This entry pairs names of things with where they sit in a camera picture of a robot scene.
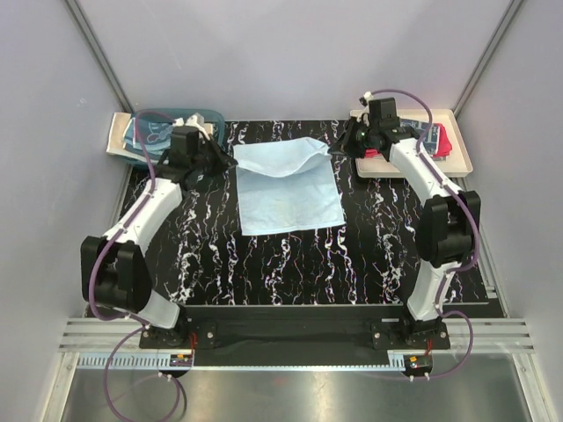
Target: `black marbled table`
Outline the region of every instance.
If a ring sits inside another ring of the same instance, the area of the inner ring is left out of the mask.
[[[343,121],[229,122],[226,148],[310,136],[328,144]],[[198,178],[146,254],[155,289],[187,305],[397,303],[413,291],[420,203],[403,179],[360,180],[353,160],[333,159],[347,224],[242,236],[234,170]],[[122,213],[148,178],[133,171]],[[486,302],[478,268],[456,275],[449,302]]]

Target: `white wall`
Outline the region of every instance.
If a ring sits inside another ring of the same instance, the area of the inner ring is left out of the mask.
[[[0,419],[37,420],[67,317],[84,310],[79,248],[113,212],[118,109],[59,0],[0,12]]]
[[[563,2],[528,2],[461,126],[482,225],[513,317],[525,317],[563,418]]]
[[[393,87],[451,108],[509,1],[80,3],[136,108],[235,120],[345,118]]]

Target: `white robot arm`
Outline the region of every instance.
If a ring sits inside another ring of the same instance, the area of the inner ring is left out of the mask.
[[[133,314],[179,338],[186,335],[181,308],[153,290],[144,254],[165,218],[181,203],[191,173],[214,176],[237,164],[205,131],[199,114],[181,123],[174,124],[171,147],[133,207],[102,237],[88,236],[80,250],[86,301]]]
[[[464,202],[477,226],[480,198],[475,192],[464,192],[442,173],[427,151],[419,148],[419,134],[412,127],[400,126],[394,98],[376,100],[367,92],[361,102],[366,108],[348,121],[329,152],[363,158],[368,149],[376,149],[401,171],[423,206],[415,238],[420,269],[400,321],[408,341],[438,330],[453,270],[474,252],[475,233],[452,194]]]

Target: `towel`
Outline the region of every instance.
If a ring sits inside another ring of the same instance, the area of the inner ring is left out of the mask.
[[[316,139],[236,145],[244,236],[344,224],[328,146]]]

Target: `tray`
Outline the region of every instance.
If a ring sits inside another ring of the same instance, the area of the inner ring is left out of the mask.
[[[357,116],[361,111],[353,110],[351,117]],[[397,114],[403,119],[428,121],[428,115],[423,110],[398,110]],[[473,171],[472,162],[465,148],[464,140],[459,132],[454,113],[451,110],[432,110],[435,123],[442,123],[446,128],[452,150],[450,155],[436,165],[449,178],[464,178]],[[361,178],[403,178],[401,172],[391,163],[387,163],[382,156],[356,159],[358,175]]]

